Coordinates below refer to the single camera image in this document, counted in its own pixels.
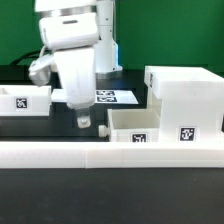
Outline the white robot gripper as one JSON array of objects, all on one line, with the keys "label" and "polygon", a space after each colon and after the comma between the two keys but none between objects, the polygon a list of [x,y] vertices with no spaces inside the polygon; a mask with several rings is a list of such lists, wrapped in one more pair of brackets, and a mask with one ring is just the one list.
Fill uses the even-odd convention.
[{"label": "white robot gripper", "polygon": [[67,106],[77,110],[78,127],[88,128],[91,125],[88,107],[95,103],[94,48],[85,47],[56,51],[53,58],[59,73],[61,87],[65,93]]}]

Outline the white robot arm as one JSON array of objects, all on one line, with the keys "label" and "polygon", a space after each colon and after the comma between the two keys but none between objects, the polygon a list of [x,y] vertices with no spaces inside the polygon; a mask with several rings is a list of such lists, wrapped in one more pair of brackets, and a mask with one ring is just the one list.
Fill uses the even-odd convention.
[{"label": "white robot arm", "polygon": [[114,40],[114,7],[115,0],[35,0],[43,49],[49,53],[32,62],[29,77],[44,86],[56,72],[80,128],[91,125],[96,79],[122,70]]}]

